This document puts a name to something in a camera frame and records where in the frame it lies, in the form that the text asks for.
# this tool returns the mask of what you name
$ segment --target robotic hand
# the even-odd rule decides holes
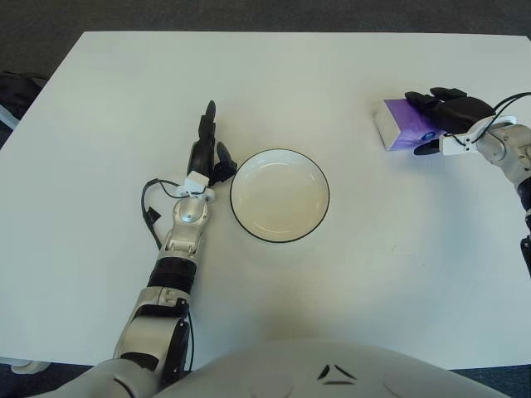
[[[513,183],[526,211],[525,222],[531,230],[531,129],[516,124],[513,116],[501,115],[514,101],[531,93],[512,95],[492,108],[481,99],[469,97],[458,89],[438,87],[430,92],[433,96],[408,92],[406,99],[447,134],[416,148],[415,154],[439,151],[445,155],[481,153],[501,168]],[[522,239],[520,248],[531,274],[529,235]]]

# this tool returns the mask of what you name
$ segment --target floor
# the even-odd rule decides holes
[[[0,70],[43,75],[54,72],[83,31],[451,32],[531,37],[530,0],[2,0],[0,9]],[[86,369],[52,364],[36,376],[19,376],[2,365],[0,397],[49,391]],[[531,366],[456,372],[509,396],[531,397]]]

